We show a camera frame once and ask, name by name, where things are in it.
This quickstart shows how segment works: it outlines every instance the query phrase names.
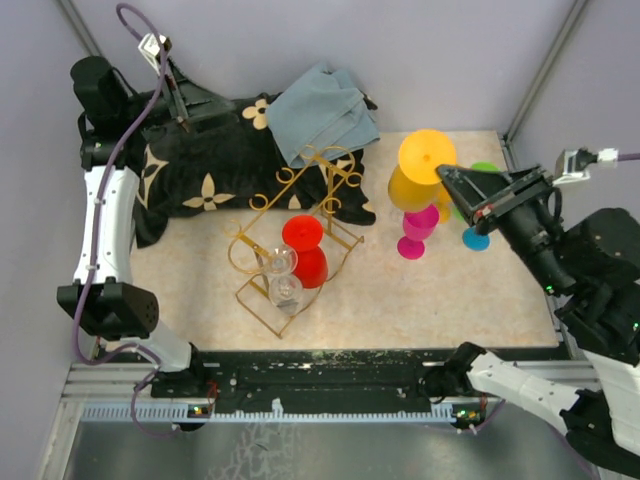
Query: gray wall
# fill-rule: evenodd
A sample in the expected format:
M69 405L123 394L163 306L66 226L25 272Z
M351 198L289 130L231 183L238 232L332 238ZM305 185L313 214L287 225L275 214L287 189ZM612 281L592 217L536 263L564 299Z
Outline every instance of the gray wall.
M55 292L82 241L69 68L83 51L51 0L11 2L0 44L0 478L22 480L35 476L72 358Z
M640 2L595 0L515 140L524 164L552 167L567 147L640 152ZM607 206L640 219L640 162L594 171L565 193L570 225Z
M117 0L74 3L106 56L151 88L152 71L114 14ZM382 130L504 131L572 1L134 3L172 38L186 73L223 95L280 91L328 60L349 67L379 103Z

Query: gray fabric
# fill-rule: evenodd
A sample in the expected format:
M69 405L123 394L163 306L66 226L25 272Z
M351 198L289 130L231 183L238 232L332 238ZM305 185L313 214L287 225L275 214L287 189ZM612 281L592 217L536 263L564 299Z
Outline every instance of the gray fabric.
M363 98L349 72L331 72L324 63L296 80L266 112L269 129L287 164L304 167L300 154L312 153L305 151L306 145L316 150L339 145L353 151L379 140ZM343 155L343 151L334 150L323 156L334 160Z

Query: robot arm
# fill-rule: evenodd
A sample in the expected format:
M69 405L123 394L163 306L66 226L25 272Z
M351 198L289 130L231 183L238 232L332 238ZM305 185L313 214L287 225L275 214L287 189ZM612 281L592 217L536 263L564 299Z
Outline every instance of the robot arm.
M438 173L476 232L499 229L548 295L570 297L555 314L593 364L602 391L534 377L467 343L426 374L429 396L502 397L548 422L592 463L640 478L640 225L625 210L601 209L565 232L561 194L540 167L487 173L441 166Z

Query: marble table surface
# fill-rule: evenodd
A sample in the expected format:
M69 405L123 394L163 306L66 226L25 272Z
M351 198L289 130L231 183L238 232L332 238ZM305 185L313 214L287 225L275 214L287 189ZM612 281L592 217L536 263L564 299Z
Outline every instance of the marble table surface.
M460 165L488 161L504 168L495 132L449 135ZM230 239L223 230L231 219L248 223L255 212L217 210L170 220L156 245L132 251L135 284L154 292L161 319L201 350L451 348L464 341L488 347L556 345L541 289L498 232L490 235L488 250L473 252L462 243L466 225L452 216L427 240L422 258L398 255L402 217L387 197L387 182L405 136L382 134L380 142L366 148L363 189L378 220L371 227L347 226L365 242L283 339L234 296L248 276L229 265ZM256 240L275 246L284 221L295 213L300 212L268 212ZM326 243L333 265L338 256ZM252 260L248 249L237 248L240 262ZM260 302L251 294L249 303L255 300L261 311L277 313L266 299ZM268 318L276 325L283 320Z

